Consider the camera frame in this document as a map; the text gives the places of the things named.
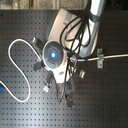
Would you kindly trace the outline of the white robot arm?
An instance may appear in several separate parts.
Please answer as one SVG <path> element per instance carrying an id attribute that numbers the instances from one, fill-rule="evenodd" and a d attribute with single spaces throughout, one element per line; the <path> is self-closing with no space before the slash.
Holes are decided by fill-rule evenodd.
<path id="1" fill-rule="evenodd" d="M 90 56 L 97 43 L 98 31 L 105 0 L 88 0 L 87 6 L 79 15 L 60 9 L 51 18 L 47 29 L 47 42 L 42 57 L 46 68 L 52 73 L 50 80 L 62 84 L 57 88 L 57 100 L 66 99 L 67 106 L 73 106 L 71 93 L 74 87 L 66 86 L 75 73 L 83 78 L 85 71 L 77 66 L 78 58 Z"/>

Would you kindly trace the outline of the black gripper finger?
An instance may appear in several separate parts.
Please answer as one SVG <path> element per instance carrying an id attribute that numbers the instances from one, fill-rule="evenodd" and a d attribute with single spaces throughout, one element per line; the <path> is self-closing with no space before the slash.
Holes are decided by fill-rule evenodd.
<path id="1" fill-rule="evenodd" d="M 75 91 L 74 83 L 72 80 L 69 80 L 67 83 L 67 90 L 65 91 L 65 100 L 68 108 L 73 107 L 73 99 L 71 97 L 71 94 Z"/>

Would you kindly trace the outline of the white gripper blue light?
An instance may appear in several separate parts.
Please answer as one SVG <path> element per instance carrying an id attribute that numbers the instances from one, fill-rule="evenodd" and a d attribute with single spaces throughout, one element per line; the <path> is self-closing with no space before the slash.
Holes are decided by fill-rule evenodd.
<path id="1" fill-rule="evenodd" d="M 66 72 L 67 53 L 56 41 L 48 41 L 43 47 L 43 62 L 49 71 L 52 71 L 57 83 L 68 81 L 70 76 Z M 48 93 L 53 81 L 53 76 L 47 77 L 43 90 Z"/>

